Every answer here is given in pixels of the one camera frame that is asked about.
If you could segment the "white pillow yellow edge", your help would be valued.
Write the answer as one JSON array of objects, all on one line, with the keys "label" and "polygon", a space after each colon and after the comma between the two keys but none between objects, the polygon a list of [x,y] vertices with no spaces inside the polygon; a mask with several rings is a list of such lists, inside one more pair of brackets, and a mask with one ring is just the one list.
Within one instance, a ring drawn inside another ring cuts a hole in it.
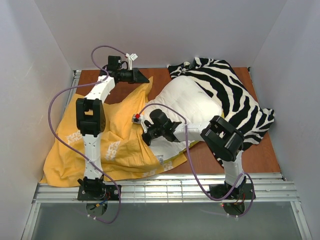
[{"label": "white pillow yellow edge", "polygon": [[[194,80],[178,76],[171,80],[143,111],[145,119],[153,122],[152,111],[162,110],[173,122],[188,124],[208,123],[214,116],[222,116],[222,107],[214,101]],[[186,148],[186,142],[169,142],[163,136],[151,141],[150,150],[163,164],[179,156]]]}]

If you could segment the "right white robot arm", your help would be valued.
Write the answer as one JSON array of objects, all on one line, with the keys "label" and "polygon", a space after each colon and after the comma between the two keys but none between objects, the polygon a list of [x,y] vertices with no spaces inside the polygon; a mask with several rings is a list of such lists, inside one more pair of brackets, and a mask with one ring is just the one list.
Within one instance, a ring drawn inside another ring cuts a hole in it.
[{"label": "right white robot arm", "polygon": [[215,199],[227,196],[235,199],[244,195],[246,176],[242,166],[244,135],[221,116],[200,123],[172,121],[161,109],[150,114],[151,121],[140,118],[143,127],[142,139],[150,146],[152,141],[163,137],[171,143],[204,142],[222,161],[225,173],[224,184],[211,187],[208,193]]}]

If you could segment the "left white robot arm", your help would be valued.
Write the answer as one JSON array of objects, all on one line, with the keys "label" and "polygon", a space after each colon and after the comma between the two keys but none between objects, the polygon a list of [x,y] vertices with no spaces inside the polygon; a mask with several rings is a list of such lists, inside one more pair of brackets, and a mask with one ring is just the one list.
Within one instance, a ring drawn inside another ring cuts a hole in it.
[{"label": "left white robot arm", "polygon": [[109,56],[106,72],[98,77],[97,84],[83,98],[76,100],[76,126],[83,138],[85,163],[83,180],[80,185],[86,194],[99,199],[105,194],[101,165],[101,136],[106,127],[106,116],[103,103],[117,83],[144,84],[149,80],[133,67],[133,61],[138,58],[135,53],[125,55],[126,68],[122,68],[120,56]]}]

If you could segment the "yellow pillowcase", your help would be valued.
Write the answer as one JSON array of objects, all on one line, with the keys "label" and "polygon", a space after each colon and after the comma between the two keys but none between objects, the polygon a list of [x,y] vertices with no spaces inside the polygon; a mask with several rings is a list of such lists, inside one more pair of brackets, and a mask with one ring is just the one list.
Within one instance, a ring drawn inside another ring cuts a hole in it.
[{"label": "yellow pillowcase", "polygon": [[[161,164],[151,149],[142,140],[142,128],[133,124],[131,118],[138,113],[148,100],[152,89],[150,83],[138,85],[123,101],[104,104],[106,127],[101,136],[102,170],[114,180],[139,179],[161,174],[185,163],[183,153]],[[80,94],[74,94],[56,134],[71,147],[68,148],[58,140],[54,141],[49,151],[40,181],[54,187],[76,187],[78,179],[83,178],[86,160],[76,153],[84,153],[82,135],[76,126],[76,100]]]}]

